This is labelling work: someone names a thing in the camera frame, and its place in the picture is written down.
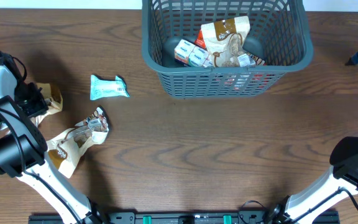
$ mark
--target brown label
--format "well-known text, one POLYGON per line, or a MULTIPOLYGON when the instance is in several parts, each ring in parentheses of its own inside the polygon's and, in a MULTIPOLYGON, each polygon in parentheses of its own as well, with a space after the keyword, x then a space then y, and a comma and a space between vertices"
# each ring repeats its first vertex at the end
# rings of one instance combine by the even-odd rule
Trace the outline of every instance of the brown label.
POLYGON ((57 146, 58 149, 52 149, 48 151, 50 160, 55 165, 56 169, 59 169, 62 162, 67 158, 67 152, 61 147, 57 146))
POLYGON ((229 34, 237 33, 236 23, 234 22, 234 18, 222 20, 219 22, 214 22, 214 26, 215 26, 216 39, 218 41, 222 41, 226 39, 229 36, 229 34))

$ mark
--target basket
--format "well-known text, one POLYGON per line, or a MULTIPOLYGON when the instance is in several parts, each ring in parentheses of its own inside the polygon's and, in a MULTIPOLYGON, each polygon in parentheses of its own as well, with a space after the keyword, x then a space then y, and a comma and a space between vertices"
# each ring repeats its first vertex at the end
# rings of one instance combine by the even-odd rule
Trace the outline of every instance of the basket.
POLYGON ((308 19, 300 0, 143 0, 142 56, 175 98, 255 96, 313 57, 308 19), (194 42, 202 24, 248 16, 244 50, 267 65, 184 67, 174 60, 181 39, 194 42))

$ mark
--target wooden table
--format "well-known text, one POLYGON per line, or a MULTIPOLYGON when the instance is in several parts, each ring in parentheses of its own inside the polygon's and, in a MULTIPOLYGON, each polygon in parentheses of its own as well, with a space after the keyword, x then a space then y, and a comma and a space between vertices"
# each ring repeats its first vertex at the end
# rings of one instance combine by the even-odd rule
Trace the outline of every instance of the wooden table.
MULTIPOLYGON (((309 12, 314 59, 255 98, 174 100, 141 56, 141 12, 0 10, 0 50, 29 81, 57 84, 64 111, 40 126, 46 139, 102 105, 112 128, 88 149, 70 182, 99 204, 144 211, 272 206, 329 167, 345 136, 358 136, 358 13, 309 12), (90 101, 90 75, 125 78, 130 98, 90 101)), ((358 223, 350 200, 335 206, 358 223)), ((55 213, 34 190, 0 175, 0 223, 55 213)))

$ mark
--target crumpled snack wrapper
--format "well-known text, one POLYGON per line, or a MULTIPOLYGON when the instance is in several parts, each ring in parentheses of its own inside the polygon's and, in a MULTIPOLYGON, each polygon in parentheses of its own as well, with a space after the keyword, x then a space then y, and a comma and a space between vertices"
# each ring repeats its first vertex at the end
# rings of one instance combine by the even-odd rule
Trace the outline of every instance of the crumpled snack wrapper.
POLYGON ((44 100, 48 105, 48 110, 45 114, 30 119, 35 127, 38 127, 46 116, 61 112, 63 109, 63 97, 57 86, 49 83, 37 83, 37 86, 38 88, 42 88, 41 94, 44 96, 44 100))
POLYGON ((94 144, 102 144, 108 132, 107 118, 98 107, 91 116, 77 123, 74 128, 67 129, 47 141, 48 155, 59 172, 70 178, 80 157, 94 144))

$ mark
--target bin rim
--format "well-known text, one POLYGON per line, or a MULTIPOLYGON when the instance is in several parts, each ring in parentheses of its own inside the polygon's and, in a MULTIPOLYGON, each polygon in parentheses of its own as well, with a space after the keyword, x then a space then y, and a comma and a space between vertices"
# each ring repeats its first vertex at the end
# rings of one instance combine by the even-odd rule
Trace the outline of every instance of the bin rim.
POLYGON ((150 0, 142 0, 142 57, 146 65, 158 73, 174 75, 174 74, 200 74, 200 73, 287 73, 297 72, 306 68, 313 59, 313 44, 311 43, 309 22, 306 15, 305 7, 302 1, 290 0, 298 13, 299 25, 302 30, 303 43, 305 45, 304 57, 296 64, 283 65, 265 65, 265 66, 247 66, 247 67, 224 67, 224 68, 201 68, 201 67, 183 67, 183 68, 167 68, 159 65, 153 60, 149 53, 149 2, 150 0))

